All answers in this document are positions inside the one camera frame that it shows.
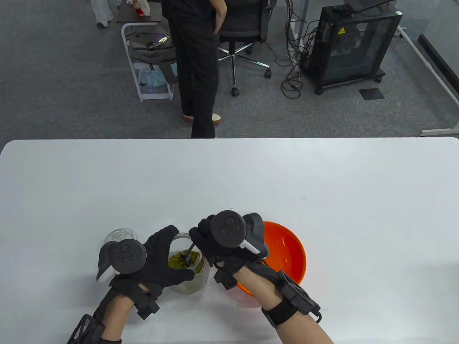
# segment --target spoon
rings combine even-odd
[[[193,260],[190,255],[190,252],[193,249],[193,247],[195,247],[195,244],[192,244],[186,252],[183,252],[182,254],[180,254],[182,259],[185,261],[186,266],[191,266],[191,264],[193,264]]]

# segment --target black glove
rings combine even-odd
[[[217,283],[222,283],[229,290],[237,285],[233,274],[243,266],[253,261],[261,261],[260,257],[248,249],[241,247],[227,248],[215,241],[210,234],[210,224],[215,215],[202,219],[198,227],[190,229],[189,234],[193,243],[201,250],[210,266],[218,269],[214,276]]]
[[[137,272],[115,276],[109,284],[136,303],[142,319],[159,309],[155,301],[165,287],[191,281],[195,276],[191,269],[178,270],[168,267],[170,245],[178,233],[179,230],[171,225],[150,236],[144,244],[145,265]],[[140,283],[149,289],[148,293],[140,288]]]

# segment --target black pants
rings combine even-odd
[[[193,116],[191,137],[215,138],[213,105],[218,88],[218,35],[211,16],[183,21],[169,16],[169,28],[177,55],[177,74],[184,115]]]

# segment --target shoe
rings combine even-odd
[[[183,115],[183,119],[186,120],[187,122],[193,122],[193,116]],[[213,113],[212,114],[212,121],[213,121],[214,124],[219,124],[222,121],[222,117],[220,117],[216,113]]]
[[[107,21],[106,21],[106,22],[105,22],[105,21],[97,22],[96,26],[97,26],[98,28],[106,28],[106,27],[108,26],[108,22],[111,22],[111,21],[113,20],[113,18],[114,18],[113,12],[110,11],[110,12],[108,13],[108,19],[107,19]]]

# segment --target black computer case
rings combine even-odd
[[[322,8],[307,63],[315,93],[364,79],[381,82],[385,73],[380,65],[401,18],[391,5],[354,14],[345,6]]]

